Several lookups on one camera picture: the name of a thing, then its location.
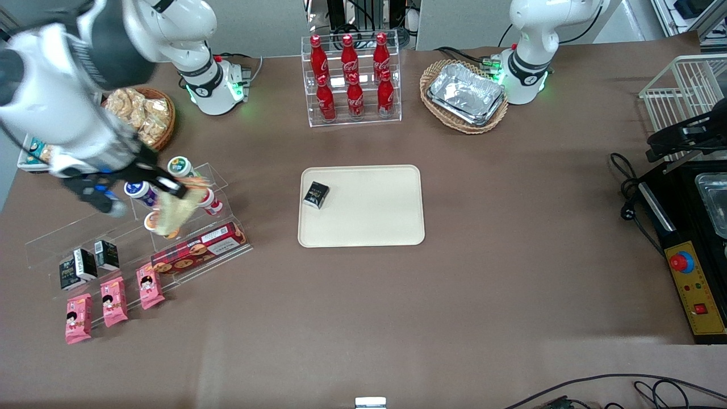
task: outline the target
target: coca-cola bottle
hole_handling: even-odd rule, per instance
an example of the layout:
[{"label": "coca-cola bottle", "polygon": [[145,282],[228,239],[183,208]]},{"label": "coca-cola bottle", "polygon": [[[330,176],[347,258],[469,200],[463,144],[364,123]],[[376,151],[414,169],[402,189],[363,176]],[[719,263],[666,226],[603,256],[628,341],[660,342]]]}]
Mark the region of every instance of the coca-cola bottle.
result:
[{"label": "coca-cola bottle", "polygon": [[386,33],[376,35],[376,49],[374,50],[374,83],[378,84],[381,73],[389,71],[389,49],[386,48]]},{"label": "coca-cola bottle", "polygon": [[361,121],[364,117],[364,91],[358,84],[358,72],[351,73],[348,77],[348,114],[353,121]]},{"label": "coca-cola bottle", "polygon": [[333,92],[328,88],[328,81],[326,77],[320,76],[316,79],[318,82],[318,91],[316,91],[316,97],[318,97],[318,107],[321,109],[323,114],[323,122],[333,122],[336,120],[336,108],[333,104]]},{"label": "coca-cola bottle", "polygon": [[379,83],[379,116],[390,118],[394,113],[394,86],[391,84],[391,71],[381,71]]},{"label": "coca-cola bottle", "polygon": [[351,74],[356,74],[358,83],[358,55],[353,49],[353,37],[350,34],[343,36],[343,52],[341,52],[341,64],[343,65],[343,78],[350,84]]},{"label": "coca-cola bottle", "polygon": [[326,52],[321,48],[321,36],[318,34],[310,36],[310,45],[313,46],[310,52],[310,66],[313,69],[313,75],[318,78],[323,77],[328,81],[330,74],[328,72],[328,57]]}]

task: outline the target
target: yellow control panel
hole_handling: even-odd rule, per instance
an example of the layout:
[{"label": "yellow control panel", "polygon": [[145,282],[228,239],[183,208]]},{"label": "yellow control panel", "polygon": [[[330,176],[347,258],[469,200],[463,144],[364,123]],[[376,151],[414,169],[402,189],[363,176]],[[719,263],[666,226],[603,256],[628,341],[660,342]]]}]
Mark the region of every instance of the yellow control panel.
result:
[{"label": "yellow control panel", "polygon": [[667,256],[692,333],[694,335],[727,333],[691,241],[667,248],[664,254]]}]

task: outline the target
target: black box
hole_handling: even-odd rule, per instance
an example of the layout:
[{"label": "black box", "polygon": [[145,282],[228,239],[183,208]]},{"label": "black box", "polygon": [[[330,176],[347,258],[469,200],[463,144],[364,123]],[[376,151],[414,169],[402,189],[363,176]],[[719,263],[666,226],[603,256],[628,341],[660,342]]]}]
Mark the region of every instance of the black box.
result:
[{"label": "black box", "polygon": [[96,272],[96,258],[88,251],[79,248],[73,251],[76,261],[76,276],[86,281],[98,278]]},{"label": "black box", "polygon": [[96,253],[96,267],[115,271],[119,269],[119,252],[115,245],[109,242],[99,240],[94,244],[94,253]]},{"label": "black box", "polygon": [[320,209],[323,206],[323,200],[326,198],[328,190],[330,190],[328,186],[313,182],[308,189],[308,193],[305,194],[305,198],[303,198],[303,203]]},{"label": "black box", "polygon": [[82,285],[86,280],[76,276],[76,258],[63,261],[59,266],[60,288],[62,290],[71,290]]}]

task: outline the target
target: acrylic shelf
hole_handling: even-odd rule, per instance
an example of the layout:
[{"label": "acrylic shelf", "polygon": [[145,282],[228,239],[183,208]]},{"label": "acrylic shelf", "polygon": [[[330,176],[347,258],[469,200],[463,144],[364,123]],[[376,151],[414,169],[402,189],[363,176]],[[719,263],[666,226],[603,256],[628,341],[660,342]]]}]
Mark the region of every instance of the acrylic shelf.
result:
[{"label": "acrylic shelf", "polygon": [[[209,180],[215,197],[222,202],[223,208],[219,214],[211,216],[203,209],[197,209],[180,228],[180,234],[175,239],[168,240],[149,232],[143,226],[144,217],[150,212],[150,209],[144,207],[137,200],[126,199],[128,210],[126,215],[121,218],[112,218],[103,213],[94,213],[26,243],[25,254],[28,259],[28,268],[47,274],[49,294],[53,300],[61,302],[77,295],[91,294],[93,303],[92,328],[96,328],[103,323],[100,299],[100,284],[102,282],[121,275],[126,286],[128,309],[131,311],[138,307],[140,299],[139,287],[136,282],[136,270],[149,263],[153,254],[175,245],[180,240],[190,239],[196,234],[215,229],[231,221],[244,231],[240,220],[232,213],[230,203],[223,190],[227,187],[227,182],[209,164],[198,166],[195,170],[202,177]],[[62,261],[71,258],[76,248],[84,248],[92,252],[93,245],[97,240],[105,240],[118,248],[120,269],[116,271],[98,269],[98,279],[69,291],[61,290],[58,265]],[[252,246],[248,240],[244,245],[223,253],[194,269],[170,275],[160,274],[159,279],[162,290],[167,293],[251,249]]]},{"label": "acrylic shelf", "polygon": [[328,56],[328,67],[331,75],[329,86],[333,92],[333,101],[336,108],[336,120],[331,123],[324,122],[321,110],[318,108],[318,98],[316,97],[318,85],[310,65],[310,37],[302,37],[300,55],[303,67],[303,87],[308,110],[308,124],[311,127],[401,120],[401,64],[396,30],[383,31],[388,37],[389,70],[391,71],[391,84],[394,86],[394,110],[390,118],[382,118],[377,113],[378,85],[374,83],[374,51],[376,49],[376,35],[380,32],[351,33],[354,40],[353,46],[358,54],[358,78],[363,90],[364,115],[358,121],[353,121],[348,115],[348,99],[346,96],[348,87],[345,84],[341,67],[342,38],[344,34],[321,36],[321,47]]}]

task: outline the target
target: brown table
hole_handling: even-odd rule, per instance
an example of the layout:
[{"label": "brown table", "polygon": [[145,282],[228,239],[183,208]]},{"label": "brown table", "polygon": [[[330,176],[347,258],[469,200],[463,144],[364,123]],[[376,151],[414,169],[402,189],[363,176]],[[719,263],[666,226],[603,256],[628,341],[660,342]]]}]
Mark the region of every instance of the brown table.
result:
[{"label": "brown table", "polygon": [[[727,346],[691,345],[664,261],[619,218],[620,179],[607,165],[619,151],[647,168],[636,94],[698,49],[692,35],[563,47],[542,94],[474,137],[419,100],[436,52],[403,54],[400,124],[314,130],[297,58],[266,60],[250,102],[221,117],[192,106],[162,67],[153,86],[180,113],[164,159],[209,161],[226,176],[255,249],[66,346],[63,305],[25,267],[23,244],[90,211],[52,177],[20,172],[0,216],[0,405],[318,409],[384,395],[392,409],[497,409],[607,372],[727,390]],[[301,247],[301,172],[363,164],[418,166],[426,240]],[[628,380],[562,392],[637,402]]]}]

